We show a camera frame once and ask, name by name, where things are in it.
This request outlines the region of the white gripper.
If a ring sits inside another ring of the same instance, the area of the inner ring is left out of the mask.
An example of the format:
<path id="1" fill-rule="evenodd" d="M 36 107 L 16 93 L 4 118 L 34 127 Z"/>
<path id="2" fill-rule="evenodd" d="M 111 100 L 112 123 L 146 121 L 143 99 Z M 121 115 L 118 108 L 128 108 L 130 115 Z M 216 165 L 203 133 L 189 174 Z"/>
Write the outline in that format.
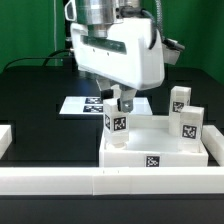
<path id="1" fill-rule="evenodd" d="M 108 78 L 96 80 L 102 100 L 113 97 L 109 79 L 123 84 L 118 99 L 118 109 L 121 112 L 133 110 L 137 90 L 151 89 L 162 84 L 162 43 L 160 34 L 157 34 L 156 42 L 150 49 L 152 21 L 149 18 L 125 18 L 108 29 L 106 39 L 90 37 L 86 26 L 73 23 L 71 36 L 78 66 Z"/>

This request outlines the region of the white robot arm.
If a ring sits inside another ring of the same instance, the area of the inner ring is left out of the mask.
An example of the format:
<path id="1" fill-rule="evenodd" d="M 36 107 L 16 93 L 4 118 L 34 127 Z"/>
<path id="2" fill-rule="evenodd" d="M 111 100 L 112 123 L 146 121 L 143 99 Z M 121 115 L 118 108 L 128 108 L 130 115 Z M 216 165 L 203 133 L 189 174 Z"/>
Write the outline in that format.
<path id="1" fill-rule="evenodd" d="M 133 110 L 138 90 L 162 84 L 162 37 L 150 12 L 129 0 L 69 0 L 65 17 L 78 68 L 95 74 L 102 92 L 120 86 L 120 111 Z"/>

